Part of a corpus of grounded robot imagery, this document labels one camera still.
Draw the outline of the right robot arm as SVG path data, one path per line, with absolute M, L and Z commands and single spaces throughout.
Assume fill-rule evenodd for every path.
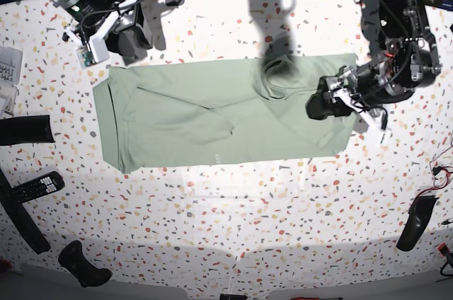
M 65 28 L 81 67 L 88 68 L 115 53 L 124 63 L 144 59 L 152 48 L 152 34 L 141 4 L 144 0 L 50 0 L 77 22 Z

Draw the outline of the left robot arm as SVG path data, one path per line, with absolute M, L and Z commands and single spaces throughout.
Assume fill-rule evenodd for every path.
M 391 136 L 386 104 L 409 99 L 415 89 L 435 82 L 442 71 L 424 0 L 379 2 L 379 51 L 358 67 L 325 76 L 306 105 L 313 120 L 357 113 L 380 143 Z

